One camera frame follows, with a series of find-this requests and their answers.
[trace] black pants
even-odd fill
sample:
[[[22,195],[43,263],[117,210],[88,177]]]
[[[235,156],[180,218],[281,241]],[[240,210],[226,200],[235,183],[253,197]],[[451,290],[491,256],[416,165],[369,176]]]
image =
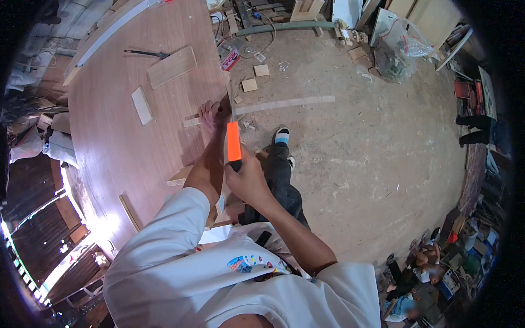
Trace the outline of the black pants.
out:
[[[388,293],[386,300],[388,302],[397,299],[401,296],[407,295],[417,285],[417,277],[411,270],[405,269],[403,273],[399,269],[396,261],[388,265],[388,269],[396,283],[396,289]]]
[[[273,144],[268,149],[264,176],[275,199],[297,221],[310,229],[302,212],[301,194],[290,185],[291,166],[288,162],[290,151],[284,142]],[[250,205],[246,205],[244,215],[239,215],[239,223],[248,225],[254,222],[268,222],[268,219]]]
[[[458,117],[456,119],[456,124],[458,125],[468,125],[470,128],[476,127],[481,129],[481,131],[472,132],[465,134],[459,138],[459,144],[473,144],[473,143],[484,143],[488,144],[490,142],[490,125],[492,123],[492,118],[486,115],[479,116],[467,116],[467,117]]]

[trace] wooden table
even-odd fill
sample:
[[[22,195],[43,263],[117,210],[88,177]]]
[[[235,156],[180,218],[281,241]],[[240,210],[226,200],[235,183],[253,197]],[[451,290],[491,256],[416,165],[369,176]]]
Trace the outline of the wooden table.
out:
[[[146,74],[158,58],[124,49],[171,54],[192,46],[198,67],[151,89]],[[131,94],[142,86],[153,113],[143,126]],[[124,195],[139,225],[146,225],[167,195],[166,181],[193,164],[205,144],[199,126],[183,128],[207,100],[226,94],[204,0],[176,0],[148,8],[117,30],[69,85],[71,133],[82,180],[98,217],[88,224],[108,254],[137,232],[119,201]]]

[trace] green metal bar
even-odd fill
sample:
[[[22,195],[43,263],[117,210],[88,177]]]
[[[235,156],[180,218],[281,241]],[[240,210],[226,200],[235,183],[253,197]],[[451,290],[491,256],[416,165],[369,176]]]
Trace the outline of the green metal bar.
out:
[[[324,28],[335,28],[335,22],[289,22],[289,23],[274,23],[275,30],[285,29],[299,29],[299,28],[312,28],[312,27],[324,27]],[[271,25],[259,25],[251,28],[245,28],[237,33],[237,36],[245,36],[256,33],[272,32],[274,28]]]

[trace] pants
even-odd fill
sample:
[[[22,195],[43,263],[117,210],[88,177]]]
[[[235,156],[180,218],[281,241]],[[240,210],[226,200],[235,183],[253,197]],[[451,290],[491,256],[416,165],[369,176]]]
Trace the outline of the pants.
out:
[[[284,142],[269,147],[264,176],[275,199],[297,221],[310,229],[302,212],[301,194],[290,185],[292,178],[291,166],[288,162],[290,151]],[[239,215],[239,223],[248,225],[254,222],[268,222],[268,219],[250,205],[246,205],[244,214]]]
[[[386,300],[388,302],[407,295],[417,285],[417,278],[411,270],[405,270],[401,273],[397,262],[394,261],[388,265],[388,269],[396,283],[396,289],[388,293]]]
[[[490,142],[490,125],[492,123],[492,118],[486,115],[481,116],[467,116],[467,117],[458,117],[456,119],[456,124],[458,125],[468,125],[471,128],[476,127],[481,129],[481,131],[472,132],[465,134],[459,138],[459,144],[473,144],[473,143],[483,143],[488,144]]]

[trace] plastic bag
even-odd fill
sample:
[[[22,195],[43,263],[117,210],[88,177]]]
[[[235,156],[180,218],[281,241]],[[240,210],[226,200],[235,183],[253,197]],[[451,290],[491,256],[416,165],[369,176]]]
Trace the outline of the plastic bag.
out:
[[[11,156],[10,163],[14,163],[21,158],[35,157],[42,151],[44,141],[40,138],[36,125],[27,132],[22,140],[11,148],[9,154]]]
[[[376,67],[385,79],[400,82],[416,71],[417,57],[433,52],[434,45],[414,23],[405,18],[396,18],[389,30],[379,34],[379,45],[375,51]]]
[[[78,168],[75,150],[73,149],[73,140],[67,133],[53,131],[49,137],[49,142],[44,145],[42,152],[54,160],[64,161]]]

